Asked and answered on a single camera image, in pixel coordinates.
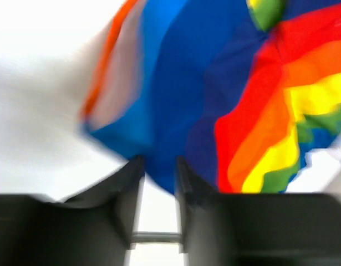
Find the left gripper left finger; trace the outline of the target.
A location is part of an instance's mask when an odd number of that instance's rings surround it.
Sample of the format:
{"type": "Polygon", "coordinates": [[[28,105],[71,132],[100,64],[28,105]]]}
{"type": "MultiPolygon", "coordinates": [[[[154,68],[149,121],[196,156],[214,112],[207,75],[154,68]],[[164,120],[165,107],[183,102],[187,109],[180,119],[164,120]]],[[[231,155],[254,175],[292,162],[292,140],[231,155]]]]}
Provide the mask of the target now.
{"type": "Polygon", "coordinates": [[[0,195],[0,265],[123,265],[143,176],[137,156],[63,203],[0,195]]]}

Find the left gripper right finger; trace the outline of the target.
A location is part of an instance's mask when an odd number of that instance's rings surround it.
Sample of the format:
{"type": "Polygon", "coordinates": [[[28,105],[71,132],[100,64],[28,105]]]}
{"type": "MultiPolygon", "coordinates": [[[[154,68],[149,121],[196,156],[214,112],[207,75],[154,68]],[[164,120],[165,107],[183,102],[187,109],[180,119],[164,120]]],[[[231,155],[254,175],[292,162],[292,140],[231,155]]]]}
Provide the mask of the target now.
{"type": "Polygon", "coordinates": [[[341,265],[341,201],[323,193],[223,194],[177,159],[189,265],[341,265]]]}

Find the rainbow striped shorts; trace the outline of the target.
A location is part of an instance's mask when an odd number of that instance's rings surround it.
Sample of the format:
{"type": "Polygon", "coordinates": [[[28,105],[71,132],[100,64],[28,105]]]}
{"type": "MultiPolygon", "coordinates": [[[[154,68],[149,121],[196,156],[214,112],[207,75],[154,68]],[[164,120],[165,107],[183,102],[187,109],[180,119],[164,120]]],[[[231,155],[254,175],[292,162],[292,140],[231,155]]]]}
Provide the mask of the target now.
{"type": "Polygon", "coordinates": [[[126,1],[82,125],[170,193],[177,157],[221,192],[284,192],[341,133],[341,1],[126,1]]]}

